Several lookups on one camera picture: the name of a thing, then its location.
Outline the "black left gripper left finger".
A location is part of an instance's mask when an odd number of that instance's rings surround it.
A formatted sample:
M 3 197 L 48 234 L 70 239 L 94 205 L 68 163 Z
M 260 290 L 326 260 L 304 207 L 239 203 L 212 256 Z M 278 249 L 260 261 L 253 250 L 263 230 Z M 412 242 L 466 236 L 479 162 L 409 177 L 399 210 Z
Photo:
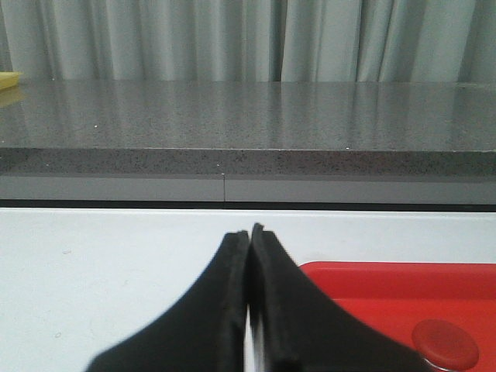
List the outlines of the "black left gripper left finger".
M 247 232 L 224 235 L 211 262 L 164 314 L 100 353 L 89 371 L 242 371 Z

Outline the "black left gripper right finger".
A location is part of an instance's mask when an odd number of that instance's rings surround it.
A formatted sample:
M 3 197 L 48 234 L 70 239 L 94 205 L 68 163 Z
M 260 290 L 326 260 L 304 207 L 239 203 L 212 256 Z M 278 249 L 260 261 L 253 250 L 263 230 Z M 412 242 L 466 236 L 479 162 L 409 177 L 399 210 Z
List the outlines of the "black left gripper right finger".
M 324 294 L 261 224 L 251 234 L 249 274 L 250 325 L 261 370 L 429 370 L 418 353 Z

